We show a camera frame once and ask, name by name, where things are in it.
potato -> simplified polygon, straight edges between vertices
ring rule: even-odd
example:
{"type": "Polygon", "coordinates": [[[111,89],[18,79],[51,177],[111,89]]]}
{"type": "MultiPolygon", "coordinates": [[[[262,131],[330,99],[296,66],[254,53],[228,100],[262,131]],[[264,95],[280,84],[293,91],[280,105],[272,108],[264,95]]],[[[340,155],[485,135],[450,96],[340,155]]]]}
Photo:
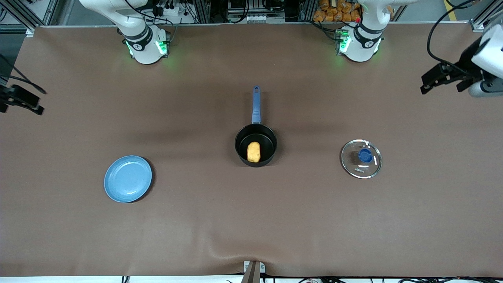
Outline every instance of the potato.
{"type": "Polygon", "coordinates": [[[253,141],[248,145],[248,149],[246,150],[248,155],[248,161],[257,163],[260,161],[260,143],[253,141]]]}

black saucepan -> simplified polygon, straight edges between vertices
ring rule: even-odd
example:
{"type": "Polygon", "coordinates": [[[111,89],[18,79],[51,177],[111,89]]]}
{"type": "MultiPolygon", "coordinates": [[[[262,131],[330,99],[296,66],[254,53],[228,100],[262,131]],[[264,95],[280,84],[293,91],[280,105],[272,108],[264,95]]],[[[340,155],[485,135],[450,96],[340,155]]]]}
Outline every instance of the black saucepan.
{"type": "Polygon", "coordinates": [[[234,146],[239,158],[248,166],[261,167],[269,163],[274,156],[278,140],[273,130],[261,124],[260,115],[260,88],[255,86],[253,89],[253,111],[251,113],[251,124],[244,127],[237,133],[234,146]],[[247,159],[248,145],[252,142],[260,144],[259,162],[250,162],[247,159]]]}

blue lid knob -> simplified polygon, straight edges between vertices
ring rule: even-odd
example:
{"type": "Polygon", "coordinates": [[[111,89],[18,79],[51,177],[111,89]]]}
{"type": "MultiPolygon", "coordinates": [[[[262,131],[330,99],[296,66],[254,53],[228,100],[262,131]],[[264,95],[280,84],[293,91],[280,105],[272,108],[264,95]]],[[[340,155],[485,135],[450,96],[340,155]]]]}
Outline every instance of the blue lid knob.
{"type": "Polygon", "coordinates": [[[360,152],[358,152],[358,158],[361,162],[370,163],[373,159],[372,152],[368,149],[361,149],[360,152]]]}

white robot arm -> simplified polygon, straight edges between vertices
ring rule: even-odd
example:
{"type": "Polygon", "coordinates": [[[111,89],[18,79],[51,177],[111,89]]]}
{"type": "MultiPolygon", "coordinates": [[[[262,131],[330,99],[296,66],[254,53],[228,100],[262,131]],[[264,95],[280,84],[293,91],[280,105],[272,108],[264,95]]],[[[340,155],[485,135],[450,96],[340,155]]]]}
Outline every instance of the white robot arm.
{"type": "Polygon", "coordinates": [[[169,42],[166,31],[155,25],[147,25],[141,15],[131,7],[141,7],[148,0],[79,0],[84,7],[95,11],[117,25],[138,62],[152,64],[167,56],[169,42]]]}
{"type": "Polygon", "coordinates": [[[363,8],[360,23],[355,26],[345,26],[348,35],[340,43],[340,53],[350,60],[365,62],[369,60],[381,42],[381,35],[389,23],[391,14],[387,9],[390,5],[409,5],[420,0],[358,0],[363,8]]]}

blue plate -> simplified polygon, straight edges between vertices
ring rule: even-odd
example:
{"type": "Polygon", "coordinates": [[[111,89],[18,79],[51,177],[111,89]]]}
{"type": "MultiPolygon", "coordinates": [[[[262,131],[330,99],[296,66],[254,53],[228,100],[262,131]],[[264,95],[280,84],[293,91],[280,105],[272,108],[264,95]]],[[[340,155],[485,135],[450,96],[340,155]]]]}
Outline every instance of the blue plate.
{"type": "Polygon", "coordinates": [[[152,182],[147,160],[129,155],[115,161],[105,174],[107,195],[116,202],[132,202],[143,196],[152,182]]]}

